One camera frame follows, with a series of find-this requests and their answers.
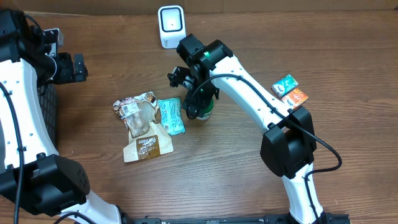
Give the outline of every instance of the white label sticker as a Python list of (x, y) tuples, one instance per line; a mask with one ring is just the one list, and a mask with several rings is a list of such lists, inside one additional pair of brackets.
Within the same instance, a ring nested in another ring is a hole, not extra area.
[(123, 110), (124, 116), (130, 116), (133, 113), (138, 112), (139, 108), (138, 108), (136, 102), (132, 102), (132, 103), (129, 103), (127, 105), (123, 105), (122, 106), (122, 110)]

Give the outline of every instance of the snack package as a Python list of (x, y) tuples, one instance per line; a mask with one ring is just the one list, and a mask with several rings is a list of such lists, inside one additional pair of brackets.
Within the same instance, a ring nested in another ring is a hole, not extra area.
[(288, 74), (285, 78), (277, 81), (272, 85), (272, 90), (279, 96), (279, 98), (286, 95), (288, 92), (296, 88), (299, 83), (293, 78), (291, 74)]
[(181, 119), (180, 98), (159, 100), (162, 125), (169, 135), (185, 133), (184, 123)]
[(298, 88), (282, 98), (282, 101), (292, 109), (296, 109), (308, 99), (308, 96)]
[(129, 145), (123, 149), (124, 161), (152, 159), (172, 152), (171, 137), (155, 120), (159, 105), (153, 92), (116, 101), (113, 110), (129, 130)]

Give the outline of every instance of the brown wall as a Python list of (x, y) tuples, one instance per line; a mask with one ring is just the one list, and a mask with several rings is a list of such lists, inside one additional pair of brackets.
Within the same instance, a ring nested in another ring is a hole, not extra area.
[(398, 0), (3, 0), (19, 9), (65, 14), (155, 14), (160, 6), (181, 5), (186, 13), (388, 10)]

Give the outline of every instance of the wooden table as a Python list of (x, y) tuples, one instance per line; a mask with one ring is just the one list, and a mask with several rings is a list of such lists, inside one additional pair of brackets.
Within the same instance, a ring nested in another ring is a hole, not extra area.
[[(65, 51), (84, 54), (87, 82), (57, 87), (58, 148), (83, 165), (103, 199), (134, 218), (289, 211), (281, 179), (260, 158), (257, 126), (222, 92), (209, 121), (184, 118), (173, 153), (123, 162), (127, 131), (113, 102), (146, 91), (160, 99), (186, 93), (169, 88), (166, 74), (185, 64), (160, 46), (156, 16), (36, 18), (61, 28)], [(288, 73), (298, 80), (315, 133), (343, 158), (340, 170), (314, 177), (326, 211), (349, 213), (352, 223), (398, 222), (396, 11), (189, 14), (186, 25), (204, 44), (222, 40), (268, 90)], [(315, 167), (335, 164), (318, 145)], [(13, 210), (1, 197), (0, 223), (11, 223)], [(54, 220), (21, 211), (21, 223)]]

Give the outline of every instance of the brown label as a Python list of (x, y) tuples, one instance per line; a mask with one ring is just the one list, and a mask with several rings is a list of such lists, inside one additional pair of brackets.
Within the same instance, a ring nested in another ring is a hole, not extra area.
[(138, 159), (150, 159), (160, 156), (157, 135), (137, 139)]

